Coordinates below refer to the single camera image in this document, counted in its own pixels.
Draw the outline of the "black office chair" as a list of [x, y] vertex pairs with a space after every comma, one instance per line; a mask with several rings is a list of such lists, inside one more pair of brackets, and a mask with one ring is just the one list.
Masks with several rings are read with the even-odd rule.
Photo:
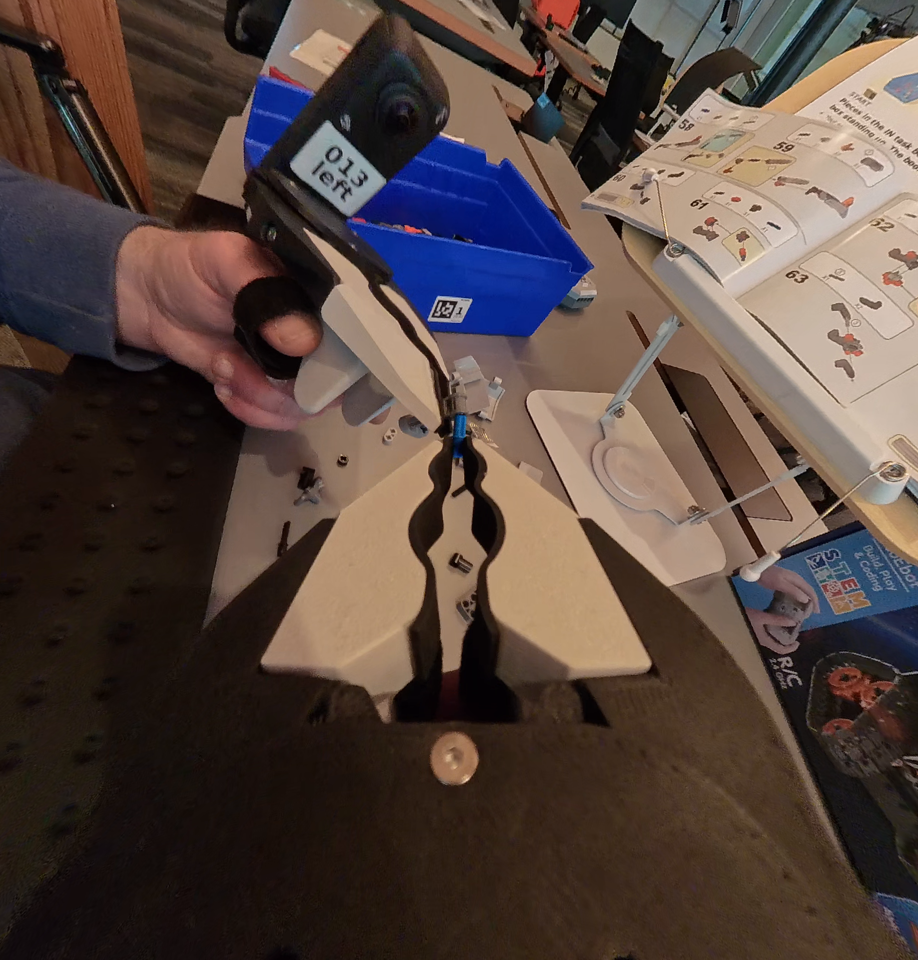
[[594, 190], [618, 170], [641, 114], [657, 106], [673, 59], [660, 41], [629, 22], [605, 96], [597, 102], [570, 154], [584, 184]]

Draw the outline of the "blue toy robot box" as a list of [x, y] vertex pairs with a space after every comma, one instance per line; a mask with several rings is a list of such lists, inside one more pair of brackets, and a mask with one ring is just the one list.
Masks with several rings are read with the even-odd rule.
[[918, 958], [918, 566], [853, 523], [731, 582], [849, 860]]

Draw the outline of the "white red printed sheet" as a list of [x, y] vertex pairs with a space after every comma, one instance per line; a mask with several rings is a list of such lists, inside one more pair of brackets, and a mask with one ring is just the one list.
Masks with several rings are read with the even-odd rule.
[[318, 29], [307, 39], [297, 43], [289, 52], [293, 61], [308, 66], [323, 75], [331, 75], [350, 53], [353, 44]]

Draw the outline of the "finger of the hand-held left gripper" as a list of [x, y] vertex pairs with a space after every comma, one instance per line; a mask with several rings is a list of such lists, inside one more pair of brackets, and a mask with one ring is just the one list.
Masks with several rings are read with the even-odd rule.
[[429, 362], [375, 295], [375, 282], [393, 281], [353, 261], [349, 251], [306, 228], [309, 245], [332, 271], [333, 286], [320, 308], [331, 330], [387, 392], [431, 431], [442, 424], [442, 391]]
[[450, 391], [450, 377], [440, 347], [416, 308], [395, 285], [374, 283], [374, 294], [397, 319], [406, 336], [429, 362], [438, 392]]

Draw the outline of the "person's left hand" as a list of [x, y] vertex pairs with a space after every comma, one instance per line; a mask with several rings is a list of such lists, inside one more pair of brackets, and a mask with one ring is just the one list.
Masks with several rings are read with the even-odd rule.
[[292, 431], [309, 418], [292, 382], [267, 378], [233, 333], [240, 290], [283, 273], [273, 255], [242, 234], [142, 225], [117, 254], [117, 340], [188, 367], [245, 425]]

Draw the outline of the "blue plastic bin white tag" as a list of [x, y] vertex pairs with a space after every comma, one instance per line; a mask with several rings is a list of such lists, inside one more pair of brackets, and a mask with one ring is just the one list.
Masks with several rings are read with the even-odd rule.
[[445, 137], [348, 226], [434, 331], [529, 337], [593, 267], [512, 162]]

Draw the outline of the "white book stand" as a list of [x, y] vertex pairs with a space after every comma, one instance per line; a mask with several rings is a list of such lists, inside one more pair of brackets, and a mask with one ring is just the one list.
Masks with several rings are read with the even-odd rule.
[[[823, 72], [818, 70], [801, 84], [805, 89], [805, 105], [795, 112], [788, 112], [775, 102], [765, 108], [773, 106], [782, 113], [796, 114], [885, 54], [873, 59], [861, 54], [862, 66], [849, 76], [835, 80], [824, 91], [818, 90], [823, 79]], [[789, 425], [777, 406], [753, 385], [738, 362], [712, 341], [686, 304], [676, 299], [657, 276], [655, 260], [667, 247], [679, 256], [682, 247], [606, 216], [622, 225], [622, 242], [629, 258], [637, 257], [635, 244], [643, 242], [644, 248], [638, 254], [643, 272], [667, 301], [672, 316], [659, 327], [654, 341], [613, 398], [607, 398], [604, 393], [560, 390], [535, 390], [527, 398], [528, 412], [579, 516], [597, 523], [667, 585], [716, 572], [726, 565], [725, 548], [710, 522], [717, 514], [731, 511], [732, 505], [721, 508], [698, 505], [698, 499], [689, 491], [669, 454], [632, 402], [633, 390], [658, 354], [676, 332], [690, 327], [715, 351], [721, 365], [739, 381], [745, 392], [765, 408], [766, 414], [783, 430], [816, 474], [851, 498], [856, 513], [870, 522], [874, 533], [884, 534], [886, 542], [896, 547], [901, 556], [918, 560], [918, 499], [898, 486], [887, 489], [887, 493], [896, 496], [889, 503], [873, 503], [861, 496], [863, 485], [869, 481], [897, 481], [903, 474], [901, 464], [888, 462], [876, 466], [865, 479], [846, 486], [824, 456]]]

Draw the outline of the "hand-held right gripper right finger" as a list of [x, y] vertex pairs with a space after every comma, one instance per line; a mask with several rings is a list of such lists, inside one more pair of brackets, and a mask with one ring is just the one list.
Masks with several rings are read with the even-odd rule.
[[523, 688], [647, 674], [653, 661], [580, 518], [489, 446], [464, 443], [486, 556], [461, 656], [461, 703], [513, 721]]

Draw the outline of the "person's left forearm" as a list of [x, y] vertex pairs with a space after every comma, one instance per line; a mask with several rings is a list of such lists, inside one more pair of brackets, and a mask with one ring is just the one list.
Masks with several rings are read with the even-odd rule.
[[149, 225], [162, 223], [0, 158], [0, 324], [127, 371], [163, 366], [165, 357], [118, 338], [118, 253]]

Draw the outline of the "instruction booklet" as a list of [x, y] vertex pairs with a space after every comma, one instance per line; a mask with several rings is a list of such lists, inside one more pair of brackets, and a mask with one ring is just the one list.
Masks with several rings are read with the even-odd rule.
[[861, 496], [918, 499], [918, 36], [797, 113], [706, 92], [583, 201]]

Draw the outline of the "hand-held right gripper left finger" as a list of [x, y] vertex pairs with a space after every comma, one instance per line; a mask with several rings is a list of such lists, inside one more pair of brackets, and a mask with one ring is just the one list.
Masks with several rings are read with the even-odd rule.
[[261, 659], [267, 672], [391, 694], [402, 721], [433, 719], [442, 680], [437, 577], [449, 443], [416, 456], [340, 512]]

